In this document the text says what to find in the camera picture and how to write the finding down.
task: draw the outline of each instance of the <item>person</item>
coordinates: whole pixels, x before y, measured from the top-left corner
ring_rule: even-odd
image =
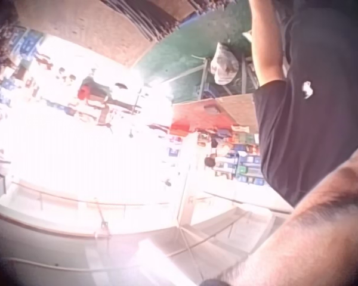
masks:
[[[238,285],[358,285],[358,150],[255,253],[201,283]]]
[[[77,94],[78,99],[81,101],[85,101],[89,98],[89,96],[90,96],[90,87],[88,85],[82,85],[79,88],[79,91]]]
[[[49,56],[36,52],[34,55],[36,62],[42,66],[45,70],[52,70],[53,63]]]
[[[262,173],[296,206],[358,148],[358,0],[293,1],[286,77],[272,0],[249,3]]]
[[[214,168],[222,157],[228,155],[233,148],[233,144],[225,141],[222,137],[211,134],[211,154],[204,159],[206,167]]]
[[[0,80],[5,78],[6,75],[6,69],[12,69],[15,70],[17,67],[16,65],[7,57],[5,59],[2,59],[0,62]]]
[[[63,67],[58,69],[58,74],[55,76],[55,78],[61,80],[62,82],[66,82],[65,69]]]
[[[75,81],[76,81],[76,76],[74,74],[71,74],[69,77],[68,77],[68,80],[66,80],[66,85],[67,86],[72,86]]]

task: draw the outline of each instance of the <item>green ceiling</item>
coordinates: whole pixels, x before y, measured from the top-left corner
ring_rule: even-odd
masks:
[[[146,83],[155,79],[167,80],[202,64],[202,60],[192,55],[212,58],[218,42],[226,44],[238,59],[242,52],[249,56],[250,44],[242,32],[250,28],[248,0],[237,0],[224,11],[213,11],[185,22],[157,43],[135,68]],[[171,82],[174,102],[196,100],[194,91],[200,85],[201,77],[202,72],[199,71]]]

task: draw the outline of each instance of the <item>plastic bag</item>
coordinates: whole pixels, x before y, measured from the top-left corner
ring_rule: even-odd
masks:
[[[215,75],[218,85],[230,83],[239,71],[239,62],[228,47],[217,43],[216,53],[211,61],[211,73]]]

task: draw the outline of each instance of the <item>logo on shirt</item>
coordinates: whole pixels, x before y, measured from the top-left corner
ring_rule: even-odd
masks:
[[[313,89],[311,88],[311,82],[304,82],[303,92],[305,93],[306,100],[313,95]]]

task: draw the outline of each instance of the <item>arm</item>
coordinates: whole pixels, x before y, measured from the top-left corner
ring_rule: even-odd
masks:
[[[282,44],[272,0],[249,0],[252,11],[252,57],[260,85],[283,80]]]
[[[303,199],[246,262],[232,286],[358,285],[358,150]]]

